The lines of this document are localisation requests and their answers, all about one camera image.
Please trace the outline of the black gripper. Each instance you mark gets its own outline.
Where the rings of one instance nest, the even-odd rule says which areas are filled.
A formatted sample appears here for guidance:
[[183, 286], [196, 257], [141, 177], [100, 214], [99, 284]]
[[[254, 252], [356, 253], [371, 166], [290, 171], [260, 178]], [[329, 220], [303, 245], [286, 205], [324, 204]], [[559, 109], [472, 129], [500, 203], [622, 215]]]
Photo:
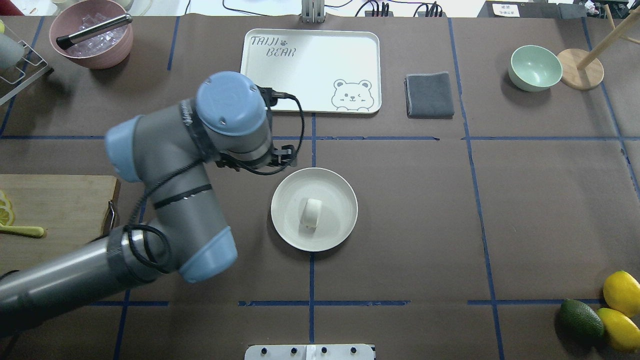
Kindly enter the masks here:
[[226, 150], [220, 153], [220, 158], [215, 161], [219, 168], [228, 167], [251, 174], [270, 176], [281, 173], [286, 167], [294, 167], [297, 164], [298, 150], [294, 145], [286, 145], [281, 149], [273, 145], [262, 145], [251, 152], [233, 152]]

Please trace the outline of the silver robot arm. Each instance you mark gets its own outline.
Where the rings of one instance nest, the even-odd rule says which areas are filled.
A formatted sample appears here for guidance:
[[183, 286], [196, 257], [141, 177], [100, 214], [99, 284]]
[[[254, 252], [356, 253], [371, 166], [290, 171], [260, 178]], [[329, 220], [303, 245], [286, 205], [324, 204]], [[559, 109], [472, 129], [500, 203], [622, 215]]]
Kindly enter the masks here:
[[188, 283], [228, 269], [238, 252], [205, 164], [267, 176], [294, 166], [276, 148], [272, 107], [294, 95], [215, 73], [192, 98], [139, 115], [105, 135], [119, 177], [145, 192], [126, 223], [57, 259], [1, 278], [1, 336], [11, 337], [105, 297], [178, 272]]

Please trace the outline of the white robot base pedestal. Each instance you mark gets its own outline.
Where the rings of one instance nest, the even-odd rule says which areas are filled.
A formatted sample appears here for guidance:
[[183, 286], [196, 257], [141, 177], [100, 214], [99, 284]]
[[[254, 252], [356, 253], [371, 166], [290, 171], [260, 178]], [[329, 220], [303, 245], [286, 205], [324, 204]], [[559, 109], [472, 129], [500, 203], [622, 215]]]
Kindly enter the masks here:
[[343, 344], [258, 344], [251, 345], [245, 360], [375, 360], [374, 345]]

